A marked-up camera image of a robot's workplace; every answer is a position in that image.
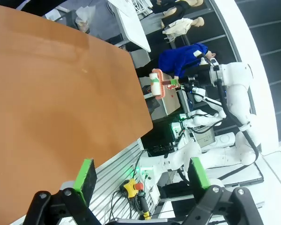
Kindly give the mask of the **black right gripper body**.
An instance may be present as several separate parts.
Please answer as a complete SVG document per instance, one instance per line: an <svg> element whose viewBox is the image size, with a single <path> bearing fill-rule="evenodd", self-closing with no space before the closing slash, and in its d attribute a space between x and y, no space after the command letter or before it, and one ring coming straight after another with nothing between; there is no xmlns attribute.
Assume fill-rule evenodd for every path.
<svg viewBox="0 0 281 225"><path fill-rule="evenodd" d="M210 79L210 65L201 65L190 68L189 76L194 77L200 87L212 85Z"/></svg>

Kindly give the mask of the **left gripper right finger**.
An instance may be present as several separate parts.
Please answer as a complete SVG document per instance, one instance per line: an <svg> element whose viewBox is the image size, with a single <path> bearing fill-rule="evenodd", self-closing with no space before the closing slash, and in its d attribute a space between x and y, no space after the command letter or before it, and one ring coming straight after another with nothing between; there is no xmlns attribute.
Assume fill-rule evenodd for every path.
<svg viewBox="0 0 281 225"><path fill-rule="evenodd" d="M196 205L184 225L207 225L213 215L220 215L229 225L262 225L263 221L249 189L245 187L228 191L210 184L200 159L190 159L188 178L193 187Z"/></svg>

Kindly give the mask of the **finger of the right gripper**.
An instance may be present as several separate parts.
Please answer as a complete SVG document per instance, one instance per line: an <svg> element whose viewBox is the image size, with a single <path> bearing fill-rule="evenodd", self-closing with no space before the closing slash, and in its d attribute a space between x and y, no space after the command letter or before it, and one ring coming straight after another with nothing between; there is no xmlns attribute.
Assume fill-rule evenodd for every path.
<svg viewBox="0 0 281 225"><path fill-rule="evenodd" d="M182 77L182 78L173 78L170 80L170 84L171 85L181 85L181 84L185 84L189 82L189 78L188 77Z"/></svg>

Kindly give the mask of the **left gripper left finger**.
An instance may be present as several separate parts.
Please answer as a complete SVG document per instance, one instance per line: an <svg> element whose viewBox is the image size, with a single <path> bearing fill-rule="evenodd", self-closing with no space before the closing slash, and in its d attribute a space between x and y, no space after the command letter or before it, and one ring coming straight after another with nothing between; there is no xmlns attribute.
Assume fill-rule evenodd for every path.
<svg viewBox="0 0 281 225"><path fill-rule="evenodd" d="M99 225L100 221L89 209L97 175L93 159L85 159L73 187L52 195L38 191L30 203L24 223L26 225L58 225L71 217L78 225Z"/></svg>

